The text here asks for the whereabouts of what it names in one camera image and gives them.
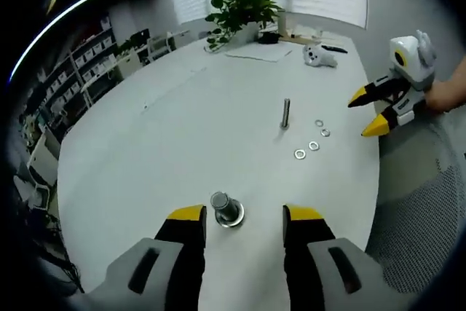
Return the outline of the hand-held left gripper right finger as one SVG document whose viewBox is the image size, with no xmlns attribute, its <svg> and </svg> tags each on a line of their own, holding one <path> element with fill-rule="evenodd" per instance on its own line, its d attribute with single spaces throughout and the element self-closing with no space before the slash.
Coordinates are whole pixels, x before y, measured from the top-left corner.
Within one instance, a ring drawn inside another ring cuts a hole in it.
<svg viewBox="0 0 466 311">
<path fill-rule="evenodd" d="M 284 270 L 291 310 L 399 310 L 382 267 L 337 238 L 314 208 L 283 206 Z"/>
</svg>

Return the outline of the person's right hand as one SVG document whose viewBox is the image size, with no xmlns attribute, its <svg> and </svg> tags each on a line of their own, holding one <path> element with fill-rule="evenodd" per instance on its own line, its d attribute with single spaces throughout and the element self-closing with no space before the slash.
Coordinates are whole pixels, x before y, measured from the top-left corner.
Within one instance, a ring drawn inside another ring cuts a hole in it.
<svg viewBox="0 0 466 311">
<path fill-rule="evenodd" d="M 450 111 L 455 106 L 454 94 L 448 82 L 434 81 L 425 93 L 427 107 L 434 112 Z"/>
</svg>

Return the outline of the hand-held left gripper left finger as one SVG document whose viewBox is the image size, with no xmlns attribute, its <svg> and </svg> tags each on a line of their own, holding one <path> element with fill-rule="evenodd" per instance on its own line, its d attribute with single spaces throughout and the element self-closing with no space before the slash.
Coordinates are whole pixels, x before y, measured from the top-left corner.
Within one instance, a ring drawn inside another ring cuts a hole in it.
<svg viewBox="0 0 466 311">
<path fill-rule="evenodd" d="M 205 271 L 207 210 L 174 210 L 153 238 L 143 238 L 107 267 L 85 294 L 86 310 L 197 310 Z"/>
</svg>

